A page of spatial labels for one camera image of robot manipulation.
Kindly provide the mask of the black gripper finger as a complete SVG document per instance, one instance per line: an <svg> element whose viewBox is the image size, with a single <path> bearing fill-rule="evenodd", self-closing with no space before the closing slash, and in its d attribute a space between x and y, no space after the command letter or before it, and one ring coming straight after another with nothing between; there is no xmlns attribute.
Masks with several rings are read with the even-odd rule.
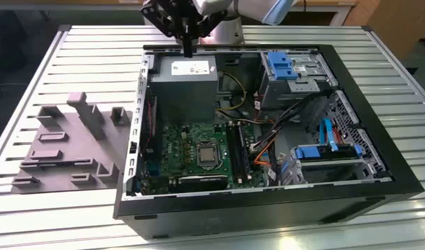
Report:
<svg viewBox="0 0 425 250"><path fill-rule="evenodd" d="M154 27L164 34L164 26L162 26L162 17L165 15L161 6L158 5L158 1L144 1L140 12L144 18L154 25ZM184 56L188 57L188 39L177 39L177 42L182 46Z"/></svg>
<svg viewBox="0 0 425 250"><path fill-rule="evenodd" d="M196 40L204 38L209 35L214 27L218 25L218 18L206 18L202 21L197 22L194 19L190 19L188 22L188 57L193 56L193 53L197 52L196 49Z"/></svg>

